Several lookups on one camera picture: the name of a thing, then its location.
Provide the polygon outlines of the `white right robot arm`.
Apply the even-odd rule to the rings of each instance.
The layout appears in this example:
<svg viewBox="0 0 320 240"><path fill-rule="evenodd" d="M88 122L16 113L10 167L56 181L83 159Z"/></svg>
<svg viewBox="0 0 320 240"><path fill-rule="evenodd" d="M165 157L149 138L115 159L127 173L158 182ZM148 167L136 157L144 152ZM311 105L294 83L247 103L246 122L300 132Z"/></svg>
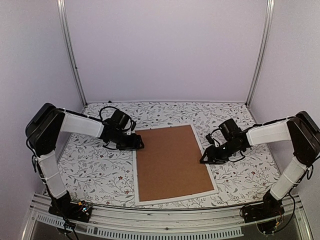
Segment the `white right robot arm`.
<svg viewBox="0 0 320 240"><path fill-rule="evenodd" d="M286 157L279 179L264 195L269 199L258 208L262 218L269 218L278 210L277 202L299 185L306 171L311 170L320 158L320 128L304 110L294 116L255 124L244 130L230 118L217 130L222 133L225 143L216 145L216 140L209 133L206 138L210 146L199 160L202 164L221 165L228 162L234 153L243 153L259 145L268 145L277 160Z"/></svg>

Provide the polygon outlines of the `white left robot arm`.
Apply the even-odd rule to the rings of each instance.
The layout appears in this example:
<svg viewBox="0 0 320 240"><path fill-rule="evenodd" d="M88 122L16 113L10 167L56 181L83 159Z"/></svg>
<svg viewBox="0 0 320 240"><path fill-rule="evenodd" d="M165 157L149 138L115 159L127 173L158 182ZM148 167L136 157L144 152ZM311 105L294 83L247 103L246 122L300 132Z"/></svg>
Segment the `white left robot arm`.
<svg viewBox="0 0 320 240"><path fill-rule="evenodd" d="M145 147L142 137L134 133L136 122L125 112L114 108L111 117L91 117L45 103L25 129L26 145L35 158L34 167L55 202L55 209L63 216L74 213L74 205L66 200L69 193L62 181L56 159L56 144L60 133L90 136L102 140L106 148L115 144L115 150L140 150Z"/></svg>

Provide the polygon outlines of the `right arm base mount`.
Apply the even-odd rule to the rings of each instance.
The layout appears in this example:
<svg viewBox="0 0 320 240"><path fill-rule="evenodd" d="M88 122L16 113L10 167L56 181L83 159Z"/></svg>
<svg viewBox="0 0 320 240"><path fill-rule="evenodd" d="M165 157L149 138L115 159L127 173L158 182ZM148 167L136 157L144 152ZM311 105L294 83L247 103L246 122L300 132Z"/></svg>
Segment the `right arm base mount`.
<svg viewBox="0 0 320 240"><path fill-rule="evenodd" d="M270 190L264 194L262 203L256 205L246 204L239 211L239 215L244 219L245 223L262 221L279 216L279 220L273 219L257 224L258 230L265 235L274 234L276 232L283 220L284 213L285 210L282 201L274 198L271 195Z"/></svg>

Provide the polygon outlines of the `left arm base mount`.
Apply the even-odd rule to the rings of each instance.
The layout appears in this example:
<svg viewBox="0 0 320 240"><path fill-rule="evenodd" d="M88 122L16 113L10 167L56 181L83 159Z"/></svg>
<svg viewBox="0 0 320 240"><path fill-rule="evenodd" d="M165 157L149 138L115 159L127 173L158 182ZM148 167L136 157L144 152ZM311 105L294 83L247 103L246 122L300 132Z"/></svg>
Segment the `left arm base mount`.
<svg viewBox="0 0 320 240"><path fill-rule="evenodd" d="M75 220L84 223L89 222L93 210L91 203L86 202L85 200L72 202L68 191L60 198L53 197L50 191L48 194L51 198L51 205L48 210L50 214L68 220Z"/></svg>

